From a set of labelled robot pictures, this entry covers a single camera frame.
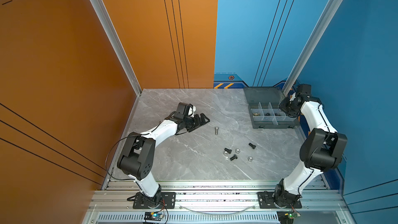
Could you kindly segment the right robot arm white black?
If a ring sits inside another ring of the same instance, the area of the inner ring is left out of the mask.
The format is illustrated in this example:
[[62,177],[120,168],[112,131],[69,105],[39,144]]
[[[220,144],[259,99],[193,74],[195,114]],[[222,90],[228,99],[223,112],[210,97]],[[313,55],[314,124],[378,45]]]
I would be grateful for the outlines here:
[[292,97],[280,103],[279,109],[290,117],[303,115],[310,130],[300,148],[298,165],[273,193],[278,208],[296,207],[303,190],[315,177],[341,163],[348,139],[330,123],[321,99],[312,96],[311,85],[299,85]]

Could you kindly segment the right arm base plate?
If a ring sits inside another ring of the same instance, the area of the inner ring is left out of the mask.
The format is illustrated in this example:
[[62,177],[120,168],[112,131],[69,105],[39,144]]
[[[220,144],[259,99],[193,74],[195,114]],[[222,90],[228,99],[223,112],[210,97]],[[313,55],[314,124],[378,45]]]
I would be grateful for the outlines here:
[[274,196],[274,192],[262,191],[258,192],[258,201],[261,209],[266,208],[302,208],[299,195],[290,193],[281,193]]

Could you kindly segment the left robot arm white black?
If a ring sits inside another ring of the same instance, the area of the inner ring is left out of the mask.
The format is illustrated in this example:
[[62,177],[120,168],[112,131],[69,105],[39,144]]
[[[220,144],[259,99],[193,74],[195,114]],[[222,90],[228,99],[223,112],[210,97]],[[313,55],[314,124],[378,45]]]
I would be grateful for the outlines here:
[[158,126],[143,133],[131,132],[127,135],[117,168],[138,185],[140,191],[133,197],[134,201],[150,208],[161,204],[162,188],[151,173],[156,147],[179,135],[183,129],[192,132],[209,122],[210,119],[203,113],[185,116],[173,112]]

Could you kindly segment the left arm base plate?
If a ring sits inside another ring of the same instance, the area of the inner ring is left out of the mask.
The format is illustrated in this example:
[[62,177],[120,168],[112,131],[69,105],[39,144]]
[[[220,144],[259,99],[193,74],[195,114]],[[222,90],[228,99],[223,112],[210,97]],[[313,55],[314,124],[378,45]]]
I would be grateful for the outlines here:
[[145,196],[143,193],[137,193],[134,197],[133,208],[134,209],[161,209],[166,207],[167,209],[174,209],[176,203],[175,192],[160,192],[154,197],[150,198]]

